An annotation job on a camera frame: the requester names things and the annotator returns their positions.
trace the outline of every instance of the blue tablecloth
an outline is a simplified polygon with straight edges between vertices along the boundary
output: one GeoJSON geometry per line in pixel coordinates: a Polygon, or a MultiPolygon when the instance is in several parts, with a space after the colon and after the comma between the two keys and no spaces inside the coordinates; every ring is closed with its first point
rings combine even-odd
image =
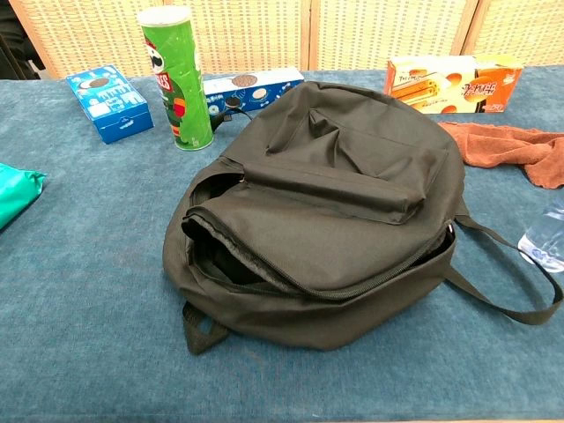
{"type": "MultiPolygon", "coordinates": [[[[384,74],[307,78],[381,90],[384,74]]],[[[506,113],[435,119],[563,131],[563,80],[564,67],[528,68],[506,113]]],[[[234,335],[189,356],[163,237],[191,178],[248,120],[182,152],[156,83],[133,85],[155,128],[104,145],[64,82],[0,81],[0,161],[48,174],[0,233],[0,421],[564,417],[564,310],[528,327],[445,284],[333,352],[234,335]]],[[[518,167],[467,167],[474,218],[514,242],[553,194],[518,167]]],[[[454,265],[492,299],[521,309],[550,300],[516,254],[458,236],[454,265]]]]}

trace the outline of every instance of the brown towel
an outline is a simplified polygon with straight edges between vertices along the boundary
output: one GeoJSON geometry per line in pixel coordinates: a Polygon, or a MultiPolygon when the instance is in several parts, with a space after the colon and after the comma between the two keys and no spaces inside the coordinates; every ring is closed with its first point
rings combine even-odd
{"type": "Polygon", "coordinates": [[[558,188],[564,184],[564,133],[476,123],[439,124],[456,140],[469,165],[524,165],[535,185],[558,188]]]}

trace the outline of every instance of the backpack strap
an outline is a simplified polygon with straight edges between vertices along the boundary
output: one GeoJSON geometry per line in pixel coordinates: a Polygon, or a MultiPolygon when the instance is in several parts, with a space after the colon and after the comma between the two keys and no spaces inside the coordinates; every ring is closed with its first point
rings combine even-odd
{"type": "Polygon", "coordinates": [[[489,235],[497,242],[503,245],[507,245],[508,247],[516,251],[519,251],[525,254],[527,257],[529,257],[532,260],[532,262],[538,267],[538,269],[542,271],[543,275],[545,275],[545,278],[547,278],[548,281],[553,286],[554,298],[553,298],[553,303],[547,308],[541,310],[534,310],[534,311],[515,311],[493,304],[484,294],[482,294],[478,289],[476,289],[474,285],[468,282],[468,280],[466,280],[464,276],[462,276],[460,273],[458,273],[458,271],[453,269],[452,266],[448,268],[446,274],[446,278],[449,280],[449,282],[452,285],[456,286],[457,288],[470,294],[474,298],[477,298],[478,300],[482,301],[487,306],[494,308],[498,311],[501,311],[504,315],[518,322],[526,323],[526,324],[542,324],[546,322],[548,319],[550,319],[550,317],[554,314],[554,312],[558,309],[558,307],[562,303],[562,298],[563,298],[562,289],[560,288],[556,280],[554,280],[554,278],[551,276],[551,274],[548,273],[540,264],[537,263],[537,261],[534,258],[529,256],[527,253],[525,253],[524,251],[520,250],[518,247],[504,240],[499,234],[497,234],[489,227],[482,226],[479,223],[477,223],[474,219],[472,219],[468,214],[468,209],[466,209],[464,203],[462,203],[462,206],[459,207],[459,210],[463,212],[463,214],[457,214],[455,217],[456,222],[459,225],[470,227],[472,229],[478,229],[479,231],[489,235]]]}
{"type": "MultiPolygon", "coordinates": [[[[253,120],[252,117],[250,117],[250,115],[243,111],[240,108],[232,108],[231,111],[235,112],[235,113],[243,113],[245,116],[248,117],[248,119],[250,121],[253,120]]],[[[215,132],[215,130],[220,126],[221,123],[223,123],[226,119],[226,115],[227,115],[227,110],[225,112],[221,112],[215,116],[210,116],[210,124],[211,124],[211,132],[215,132]]]]}
{"type": "Polygon", "coordinates": [[[202,332],[198,325],[204,320],[205,314],[193,307],[189,302],[184,304],[182,309],[182,321],[184,323],[184,335],[188,351],[194,355],[199,355],[209,350],[214,345],[219,344],[227,335],[229,330],[222,324],[213,321],[209,332],[202,332]]]}

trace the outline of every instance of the pringles can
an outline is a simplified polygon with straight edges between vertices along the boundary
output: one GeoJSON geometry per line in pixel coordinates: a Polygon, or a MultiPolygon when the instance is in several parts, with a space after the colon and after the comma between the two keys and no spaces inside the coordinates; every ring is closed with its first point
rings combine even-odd
{"type": "Polygon", "coordinates": [[[202,73],[187,6],[157,6],[141,11],[137,21],[157,77],[174,142],[199,150],[213,140],[202,73]]]}

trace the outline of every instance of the wicker panel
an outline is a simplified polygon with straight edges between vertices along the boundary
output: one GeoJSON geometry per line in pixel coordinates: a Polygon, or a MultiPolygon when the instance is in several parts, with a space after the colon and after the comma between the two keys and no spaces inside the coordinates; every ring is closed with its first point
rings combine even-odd
{"type": "Polygon", "coordinates": [[[11,0],[53,78],[113,63],[152,74],[137,12],[160,0],[11,0]]]}
{"type": "MultiPolygon", "coordinates": [[[[301,63],[302,0],[166,0],[192,9],[206,73],[262,71],[301,63]]],[[[308,12],[304,12],[308,22],[308,12]]]]}
{"type": "Polygon", "coordinates": [[[383,69],[391,56],[449,55],[475,3],[313,0],[310,68],[383,69]]]}
{"type": "Polygon", "coordinates": [[[524,64],[564,63],[564,2],[493,0],[468,53],[508,53],[524,64]]]}

